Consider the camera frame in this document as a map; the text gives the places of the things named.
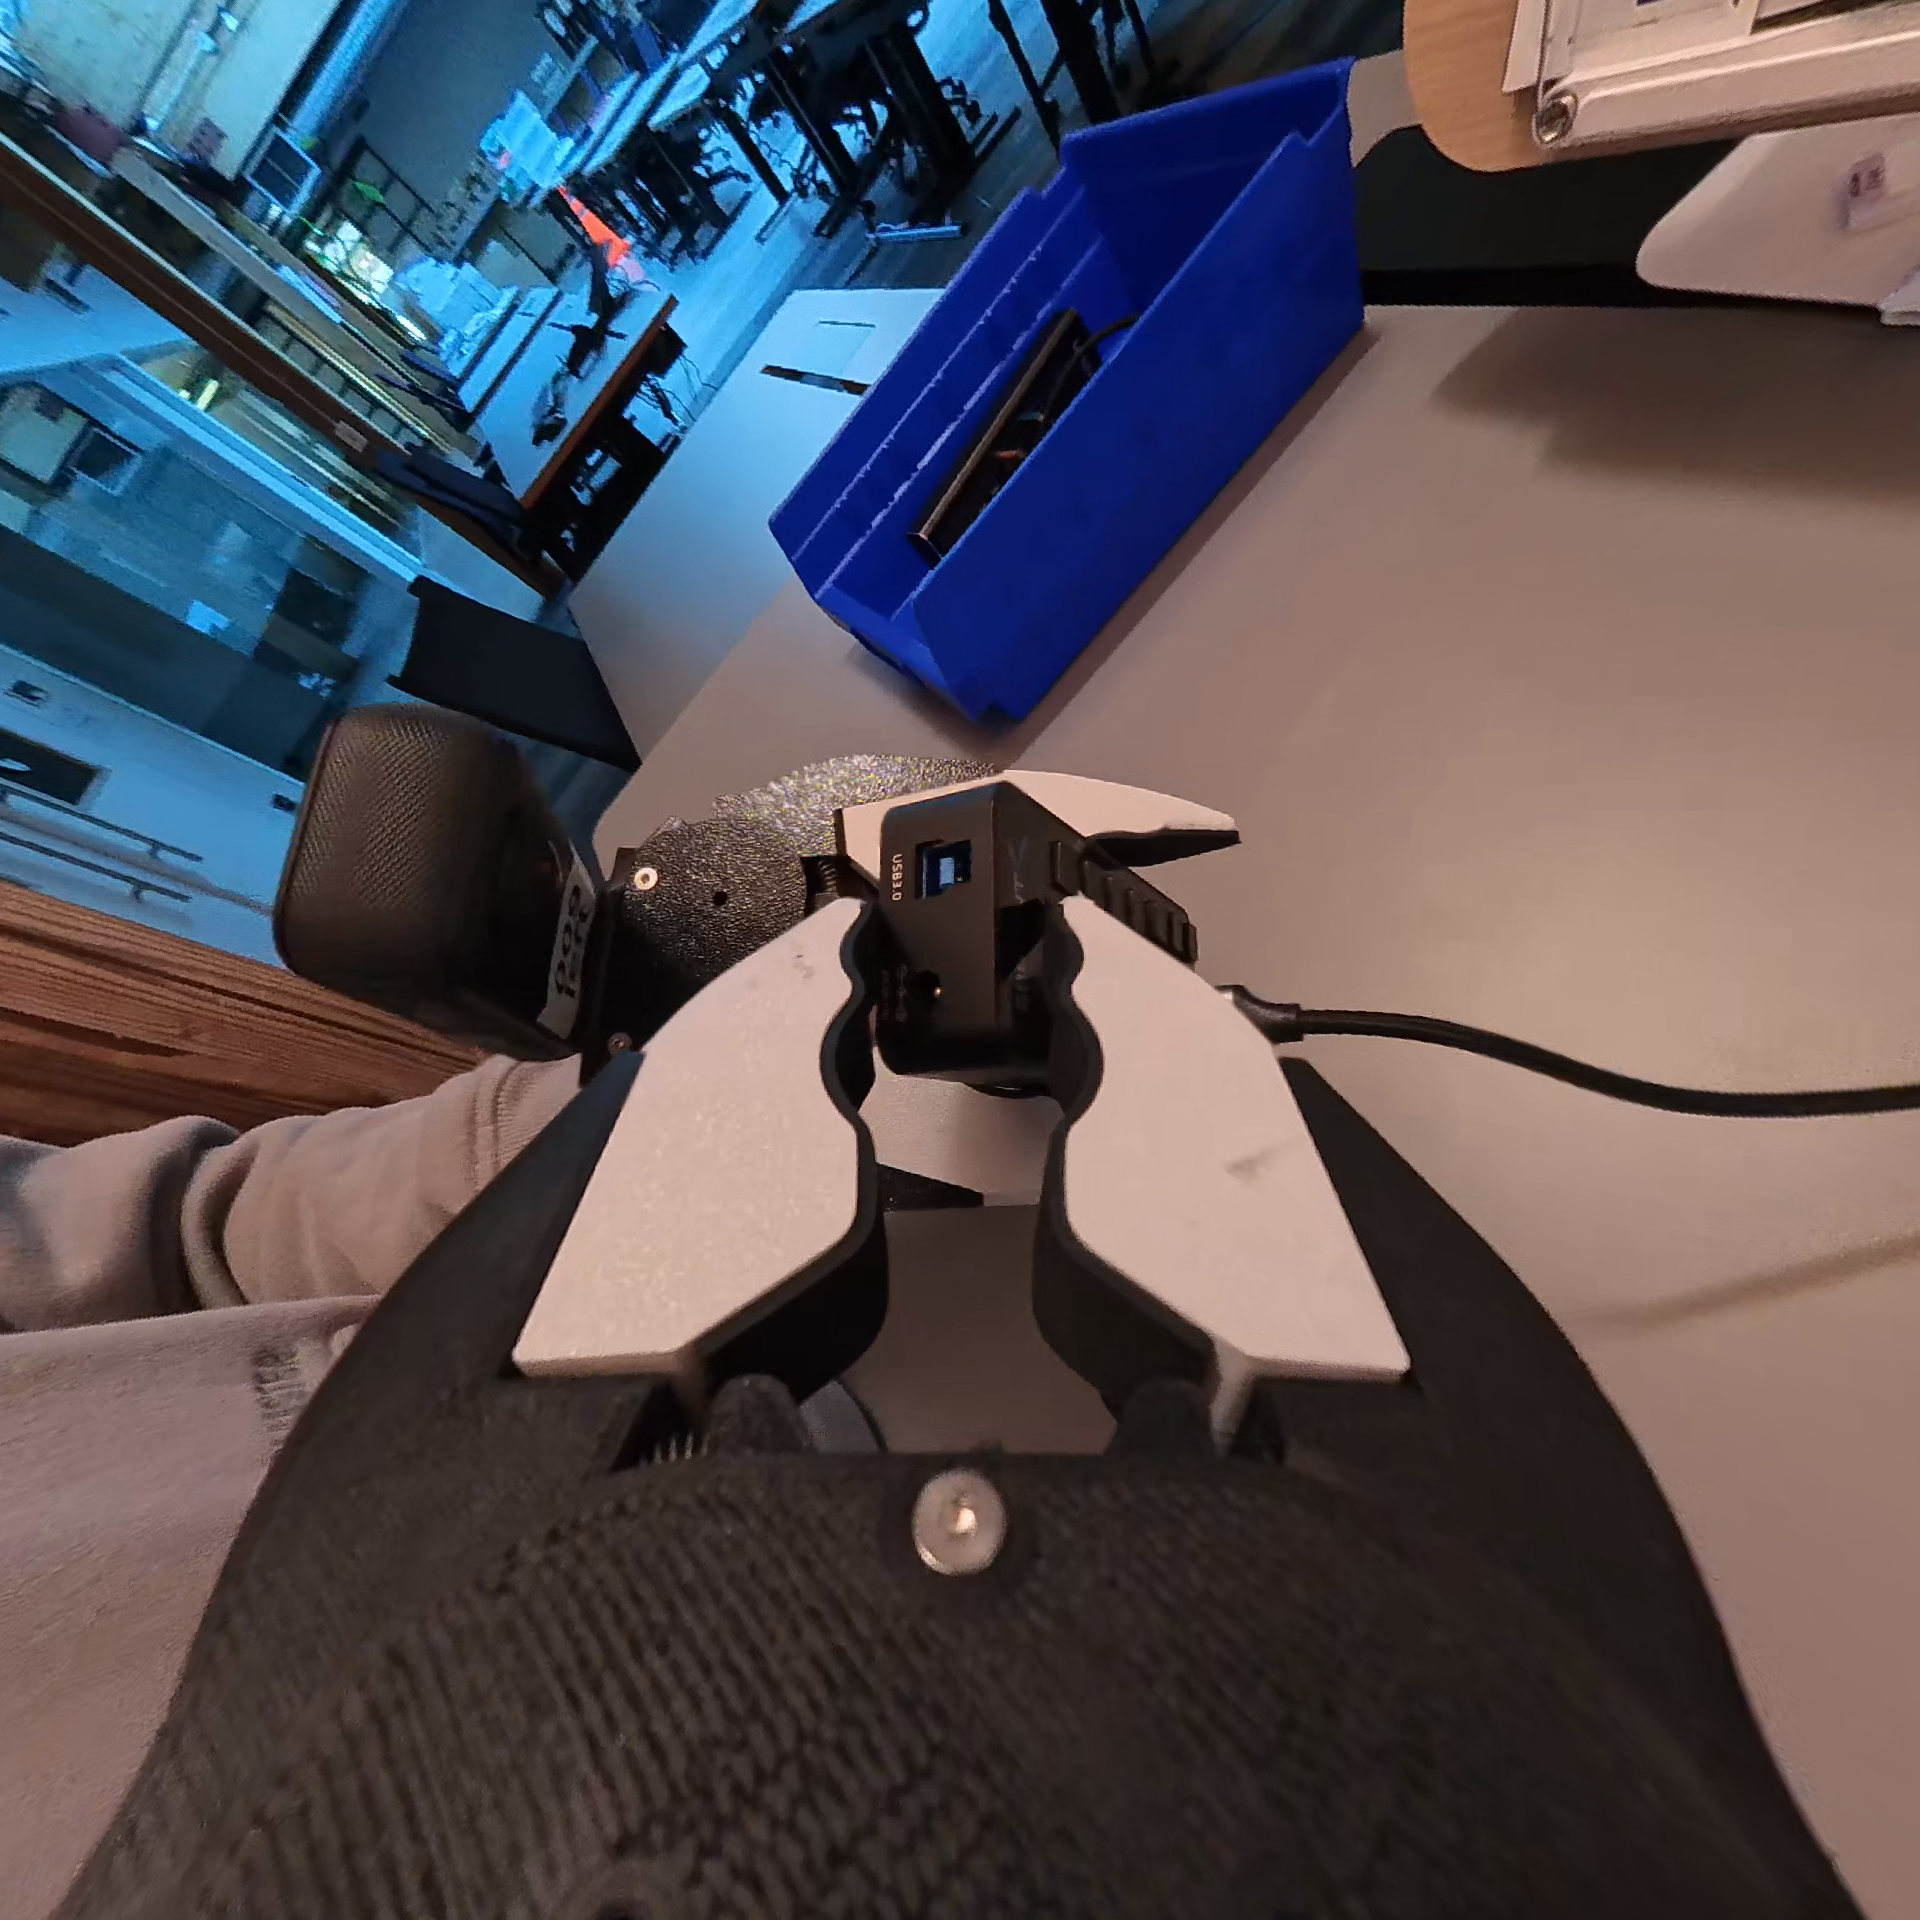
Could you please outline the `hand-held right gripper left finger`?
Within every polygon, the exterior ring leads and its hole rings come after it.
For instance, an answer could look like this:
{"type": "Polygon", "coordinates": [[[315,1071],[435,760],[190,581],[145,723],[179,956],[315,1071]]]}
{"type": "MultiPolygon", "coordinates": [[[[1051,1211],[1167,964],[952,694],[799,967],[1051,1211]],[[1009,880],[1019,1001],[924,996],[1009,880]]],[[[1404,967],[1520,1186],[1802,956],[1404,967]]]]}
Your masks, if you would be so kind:
{"type": "Polygon", "coordinates": [[[875,951],[875,905],[835,900],[642,1049],[520,1330],[523,1375],[819,1389],[875,1344],[891,1302],[859,1115],[875,951]]]}

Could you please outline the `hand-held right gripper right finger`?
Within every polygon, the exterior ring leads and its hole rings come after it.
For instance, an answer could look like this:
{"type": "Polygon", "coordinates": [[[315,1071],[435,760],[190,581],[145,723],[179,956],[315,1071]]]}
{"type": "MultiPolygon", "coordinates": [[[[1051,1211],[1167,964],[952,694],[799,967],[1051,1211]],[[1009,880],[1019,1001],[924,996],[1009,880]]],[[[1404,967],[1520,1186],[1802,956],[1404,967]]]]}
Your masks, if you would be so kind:
{"type": "Polygon", "coordinates": [[[1273,1379],[1397,1389],[1409,1349],[1276,1049],[1073,897],[1041,937],[1049,1089],[1033,1312],[1125,1423],[1162,1389],[1227,1450],[1273,1379]]]}

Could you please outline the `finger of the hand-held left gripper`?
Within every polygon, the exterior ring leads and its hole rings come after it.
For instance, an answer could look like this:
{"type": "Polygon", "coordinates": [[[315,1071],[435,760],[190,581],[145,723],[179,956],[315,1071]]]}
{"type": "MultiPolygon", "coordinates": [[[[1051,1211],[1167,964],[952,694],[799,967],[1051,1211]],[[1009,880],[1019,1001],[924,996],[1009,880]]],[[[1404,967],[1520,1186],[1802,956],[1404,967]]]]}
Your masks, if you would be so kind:
{"type": "Polygon", "coordinates": [[[1064,900],[1086,897],[1179,964],[1196,964],[1196,930],[1189,913],[1140,873],[1233,847],[1239,831],[1230,815],[1161,791],[1049,771],[976,775],[837,808],[835,851],[879,888],[879,838],[892,806],[991,781],[1017,784],[1069,831],[1065,844],[1053,854],[1064,900]]]}

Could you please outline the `black usb hub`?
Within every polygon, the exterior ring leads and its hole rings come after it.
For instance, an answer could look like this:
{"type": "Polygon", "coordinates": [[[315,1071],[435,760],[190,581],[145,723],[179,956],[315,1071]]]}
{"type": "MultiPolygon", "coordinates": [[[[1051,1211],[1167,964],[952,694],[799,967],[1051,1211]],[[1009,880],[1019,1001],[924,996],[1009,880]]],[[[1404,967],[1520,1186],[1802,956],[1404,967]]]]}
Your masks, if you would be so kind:
{"type": "Polygon", "coordinates": [[[879,1053],[900,1078],[1046,1089],[1046,928],[1069,831],[1010,781],[892,806],[879,854],[879,1053]]]}

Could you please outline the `person's left forearm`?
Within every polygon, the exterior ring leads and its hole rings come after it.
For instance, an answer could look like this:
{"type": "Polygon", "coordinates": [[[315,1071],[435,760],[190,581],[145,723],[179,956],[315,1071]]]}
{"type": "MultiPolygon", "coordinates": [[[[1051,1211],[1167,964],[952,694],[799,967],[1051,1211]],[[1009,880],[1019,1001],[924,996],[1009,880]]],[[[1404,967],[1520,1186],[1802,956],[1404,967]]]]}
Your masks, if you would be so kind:
{"type": "Polygon", "coordinates": [[[376,1109],[4,1138],[4,1330],[358,1300],[492,1186],[581,1067],[489,1057],[376,1109]]]}

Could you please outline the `large blue plastic bin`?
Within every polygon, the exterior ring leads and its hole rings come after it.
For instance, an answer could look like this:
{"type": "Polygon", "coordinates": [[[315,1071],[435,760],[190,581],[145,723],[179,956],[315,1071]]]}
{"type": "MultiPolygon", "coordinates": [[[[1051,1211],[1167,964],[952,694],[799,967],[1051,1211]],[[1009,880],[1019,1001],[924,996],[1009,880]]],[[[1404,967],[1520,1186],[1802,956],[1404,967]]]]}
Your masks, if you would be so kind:
{"type": "Polygon", "coordinates": [[[1041,701],[1360,329],[1353,66],[1065,137],[769,520],[833,624],[976,723],[1041,701]],[[1097,376],[925,566],[918,510],[1069,306],[1097,376]]]}

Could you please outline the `black bar-shaped device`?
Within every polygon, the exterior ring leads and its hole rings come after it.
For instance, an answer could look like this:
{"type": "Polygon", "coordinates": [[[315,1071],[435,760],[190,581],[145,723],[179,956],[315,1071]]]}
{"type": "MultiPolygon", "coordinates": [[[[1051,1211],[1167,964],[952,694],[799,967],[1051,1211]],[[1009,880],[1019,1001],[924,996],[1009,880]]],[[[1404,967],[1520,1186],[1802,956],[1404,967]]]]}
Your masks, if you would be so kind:
{"type": "Polygon", "coordinates": [[[1099,364],[1104,350],[1079,311],[1056,311],[1041,321],[918,510],[907,541],[925,566],[952,555],[1091,386],[1099,364]]]}

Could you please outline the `wood-edged work table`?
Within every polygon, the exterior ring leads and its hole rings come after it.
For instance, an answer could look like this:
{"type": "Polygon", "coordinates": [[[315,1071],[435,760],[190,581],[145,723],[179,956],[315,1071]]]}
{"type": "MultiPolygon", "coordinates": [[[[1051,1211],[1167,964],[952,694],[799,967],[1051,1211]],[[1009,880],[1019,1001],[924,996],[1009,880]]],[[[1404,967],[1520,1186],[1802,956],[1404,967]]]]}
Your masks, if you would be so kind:
{"type": "Polygon", "coordinates": [[[667,448],[632,420],[646,386],[682,354],[673,295],[663,295],[629,336],[611,343],[611,372],[584,399],[564,379],[560,426],[534,430],[534,474],[515,485],[520,550],[577,587],[667,462],[667,448]]]}

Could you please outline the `round wooden board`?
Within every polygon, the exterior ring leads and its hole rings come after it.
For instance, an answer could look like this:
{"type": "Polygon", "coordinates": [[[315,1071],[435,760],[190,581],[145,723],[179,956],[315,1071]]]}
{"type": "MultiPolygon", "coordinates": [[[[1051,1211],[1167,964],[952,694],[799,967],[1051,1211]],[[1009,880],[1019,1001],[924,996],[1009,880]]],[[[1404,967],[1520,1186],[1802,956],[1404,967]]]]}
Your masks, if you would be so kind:
{"type": "Polygon", "coordinates": [[[1520,2],[1404,2],[1409,99],[1436,151],[1502,176],[1656,148],[1649,135],[1544,148],[1535,137],[1538,82],[1504,90],[1520,15],[1520,2]]]}

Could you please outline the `white plastic base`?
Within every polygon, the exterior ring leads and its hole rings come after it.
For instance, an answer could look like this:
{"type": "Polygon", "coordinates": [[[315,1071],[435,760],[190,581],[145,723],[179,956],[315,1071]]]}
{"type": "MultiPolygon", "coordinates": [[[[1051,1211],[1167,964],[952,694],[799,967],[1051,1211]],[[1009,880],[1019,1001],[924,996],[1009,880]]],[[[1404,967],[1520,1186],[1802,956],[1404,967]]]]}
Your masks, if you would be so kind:
{"type": "Polygon", "coordinates": [[[1918,329],[1918,112],[1746,137],[1649,228],[1636,278],[1918,329]]]}

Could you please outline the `white metal frame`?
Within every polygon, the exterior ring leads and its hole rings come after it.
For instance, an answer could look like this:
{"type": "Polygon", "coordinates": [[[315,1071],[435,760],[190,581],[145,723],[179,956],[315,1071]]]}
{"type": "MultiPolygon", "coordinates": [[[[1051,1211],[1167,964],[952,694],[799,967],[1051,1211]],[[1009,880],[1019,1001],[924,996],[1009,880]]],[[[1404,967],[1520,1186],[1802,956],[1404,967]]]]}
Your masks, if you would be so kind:
{"type": "Polygon", "coordinates": [[[1520,2],[1538,148],[1682,144],[1918,106],[1914,2],[1520,2]]]}

